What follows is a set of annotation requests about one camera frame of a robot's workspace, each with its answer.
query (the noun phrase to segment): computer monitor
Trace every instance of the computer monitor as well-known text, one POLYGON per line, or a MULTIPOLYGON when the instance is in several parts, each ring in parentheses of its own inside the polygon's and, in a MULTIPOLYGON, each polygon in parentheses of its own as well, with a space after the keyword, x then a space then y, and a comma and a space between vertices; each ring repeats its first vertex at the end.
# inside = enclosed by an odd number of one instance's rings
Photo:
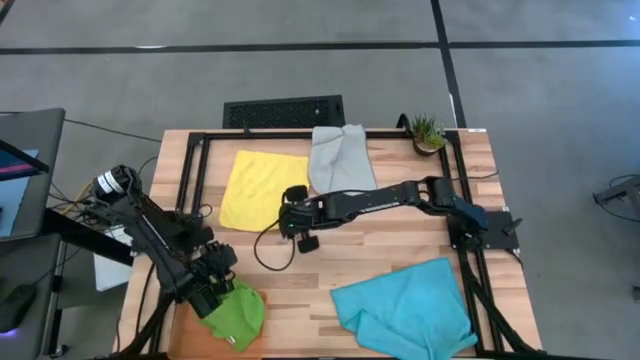
POLYGON ((48 172, 49 166, 0 140, 0 181, 48 172))

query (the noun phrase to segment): wooden table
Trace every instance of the wooden table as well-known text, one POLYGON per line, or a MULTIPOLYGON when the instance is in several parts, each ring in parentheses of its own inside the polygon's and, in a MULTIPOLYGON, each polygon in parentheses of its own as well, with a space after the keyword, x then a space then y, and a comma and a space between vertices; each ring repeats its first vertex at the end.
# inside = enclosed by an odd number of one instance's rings
MULTIPOLYGON (((169 130, 164 134, 158 165, 151 187, 151 198, 166 210, 173 210, 183 167, 189 130, 169 130)), ((484 130, 459 130, 468 176, 483 176, 496 170, 488 134, 484 130)), ((416 155, 408 140, 368 140, 369 157, 378 187, 396 184, 426 175, 442 175, 437 156, 416 155)), ((426 216, 419 210, 400 207, 360 216, 353 223, 334 230, 317 232, 320 249, 297 254, 293 264, 281 273, 262 268, 253 256, 255 233, 225 229, 218 213, 225 187, 238 150, 255 150, 291 155, 308 155, 310 140, 220 140, 211 143, 202 203, 210 204, 214 213, 206 219, 216 239, 232 245, 238 256, 233 270, 268 296, 265 322, 265 357, 305 356, 380 356, 360 348, 353 335, 340 327, 329 290, 370 279, 426 260, 447 257, 459 276, 458 260, 449 246, 443 217, 426 216)), ((449 156, 452 177, 457 177, 455 159, 449 156)), ((193 196, 197 161, 190 176, 188 199, 193 196)), ((470 180, 474 203, 489 209, 502 209, 504 197, 498 176, 470 180)), ((261 241, 260 254, 269 264, 283 264, 291 246, 276 231, 261 241)), ((505 251, 485 252, 495 303, 522 338, 540 348, 533 311, 522 269, 505 251)), ((120 321, 123 347, 135 332, 136 315, 145 277, 150 267, 146 257, 135 260, 120 321)), ((152 278, 143 310, 143 324, 153 312, 159 284, 152 278)), ((486 314, 478 303, 483 336, 492 348, 486 314)), ((165 319, 160 349, 170 343, 173 312, 165 319)), ((472 349, 463 354, 470 355, 472 349)))

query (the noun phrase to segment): gray concrete floor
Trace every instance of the gray concrete floor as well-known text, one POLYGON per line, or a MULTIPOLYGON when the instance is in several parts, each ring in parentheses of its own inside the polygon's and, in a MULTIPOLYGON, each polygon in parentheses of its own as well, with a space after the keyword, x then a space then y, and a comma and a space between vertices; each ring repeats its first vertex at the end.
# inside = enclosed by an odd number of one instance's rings
MULTIPOLYGON (((638 1, 445 0, 442 9, 451 41, 640 38, 638 1)), ((0 47, 436 38, 426 0, 20 0, 0 28, 0 47)), ((489 129, 507 203, 524 218, 518 234, 545 349, 637 358, 638 224, 610 217, 591 193, 640 171, 640 48, 452 54, 467 123, 489 129)), ((393 126, 400 112, 427 112, 453 125, 438 50, 0 56, 0 78, 0 110, 64 107, 70 119, 156 138, 221 127, 226 101, 324 94, 343 95, 348 123, 393 126)), ((66 124, 54 180, 72 196, 96 173, 157 151, 66 124)), ((152 173, 153 164, 146 184, 152 173)), ((622 202, 612 210, 628 213, 622 202)), ((123 294, 66 313, 66 359, 109 351, 123 294)))

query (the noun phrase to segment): blue cloth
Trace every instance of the blue cloth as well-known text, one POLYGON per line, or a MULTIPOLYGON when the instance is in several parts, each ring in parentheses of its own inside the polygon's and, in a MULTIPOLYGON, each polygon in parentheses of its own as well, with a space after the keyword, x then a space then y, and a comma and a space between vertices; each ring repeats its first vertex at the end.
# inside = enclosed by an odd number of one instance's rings
MULTIPOLYGON (((25 154, 35 158, 38 156, 38 150, 25 150, 25 154)), ((20 204, 27 191, 29 178, 19 178, 0 182, 0 237, 11 235, 13 223, 18 216, 20 204)))
POLYGON ((449 359, 474 345, 448 259, 331 291, 340 324, 360 346, 408 360, 449 359))

